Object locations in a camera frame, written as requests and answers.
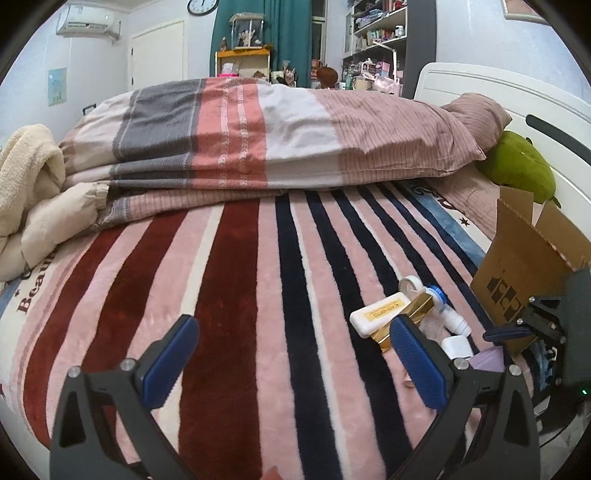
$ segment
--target cream fleece blanket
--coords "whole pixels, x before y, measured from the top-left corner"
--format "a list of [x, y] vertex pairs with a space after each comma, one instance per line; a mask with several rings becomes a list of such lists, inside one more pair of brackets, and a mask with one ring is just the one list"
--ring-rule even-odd
[[0, 238], [18, 231], [22, 216], [60, 193], [64, 155], [44, 125], [22, 127], [0, 154]]
[[0, 282], [35, 267], [105, 207], [107, 185], [60, 193], [65, 178], [63, 154], [44, 125], [20, 128], [0, 152]]

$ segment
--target tape roll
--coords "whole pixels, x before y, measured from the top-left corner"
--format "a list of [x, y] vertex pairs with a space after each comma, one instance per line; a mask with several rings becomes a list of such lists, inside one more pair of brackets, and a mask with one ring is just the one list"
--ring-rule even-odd
[[415, 277], [414, 275], [409, 275], [408, 277], [404, 277], [400, 279], [398, 282], [398, 289], [400, 292], [404, 293], [409, 300], [414, 300], [414, 298], [421, 292], [425, 286], [420, 278]]

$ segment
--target screw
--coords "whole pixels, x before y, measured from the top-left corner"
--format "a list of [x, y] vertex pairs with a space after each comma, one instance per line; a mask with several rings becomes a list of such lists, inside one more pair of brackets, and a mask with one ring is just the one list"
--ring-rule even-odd
[[124, 372], [131, 372], [135, 368], [135, 360], [133, 358], [126, 358], [119, 364], [119, 367]]
[[519, 368], [519, 365], [510, 365], [509, 373], [514, 377], [518, 377], [521, 375], [521, 368]]
[[465, 358], [456, 358], [453, 361], [453, 365], [458, 370], [468, 370], [468, 367], [470, 366], [470, 364], [468, 363], [468, 360], [466, 360]]
[[76, 378], [79, 377], [82, 373], [82, 369], [80, 367], [72, 367], [68, 370], [68, 377]]

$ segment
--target white bottle cap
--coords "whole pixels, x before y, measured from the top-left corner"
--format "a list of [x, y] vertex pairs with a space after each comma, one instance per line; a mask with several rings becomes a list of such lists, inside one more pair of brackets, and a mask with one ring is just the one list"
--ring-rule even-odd
[[444, 338], [441, 341], [441, 349], [451, 360], [455, 358], [472, 358], [474, 356], [468, 339], [461, 335]]

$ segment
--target air conditioner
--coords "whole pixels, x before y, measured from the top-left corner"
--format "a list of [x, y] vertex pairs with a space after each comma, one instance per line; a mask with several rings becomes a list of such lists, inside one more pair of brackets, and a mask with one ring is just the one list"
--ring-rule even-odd
[[104, 8], [70, 5], [57, 22], [57, 34], [99, 34], [119, 38], [121, 22], [115, 14]]

